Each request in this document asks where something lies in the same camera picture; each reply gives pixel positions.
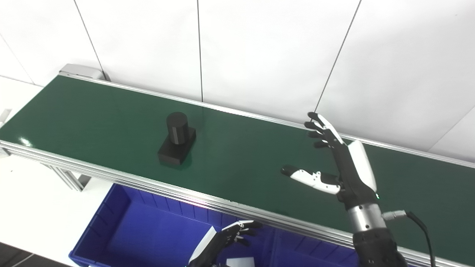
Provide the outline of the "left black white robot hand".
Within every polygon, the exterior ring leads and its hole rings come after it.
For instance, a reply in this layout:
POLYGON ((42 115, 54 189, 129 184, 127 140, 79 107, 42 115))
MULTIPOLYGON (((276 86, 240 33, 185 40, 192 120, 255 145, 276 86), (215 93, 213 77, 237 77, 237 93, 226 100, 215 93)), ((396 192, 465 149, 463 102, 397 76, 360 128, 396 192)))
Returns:
POLYGON ((210 227, 193 251, 187 267, 227 267, 217 263, 221 251, 234 243, 250 247, 251 243, 245 236, 255 237, 256 230, 262 227, 263 223, 256 220, 238 220, 221 231, 210 227))

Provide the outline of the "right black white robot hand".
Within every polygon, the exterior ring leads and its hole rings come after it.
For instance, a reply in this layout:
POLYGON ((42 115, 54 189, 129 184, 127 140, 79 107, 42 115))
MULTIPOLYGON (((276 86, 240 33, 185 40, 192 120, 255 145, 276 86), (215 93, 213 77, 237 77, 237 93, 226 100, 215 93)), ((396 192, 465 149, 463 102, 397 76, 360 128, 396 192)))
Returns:
POLYGON ((314 142, 315 148, 330 149, 338 175, 321 171, 310 172, 292 165, 283 166, 281 173, 313 189, 336 195, 346 210, 364 204, 375 204, 376 190, 362 180, 357 168, 357 164, 361 161, 353 159, 350 146, 321 114, 309 112, 307 115, 311 119, 304 122, 304 126, 311 129, 308 136, 319 139, 318 142, 314 142))

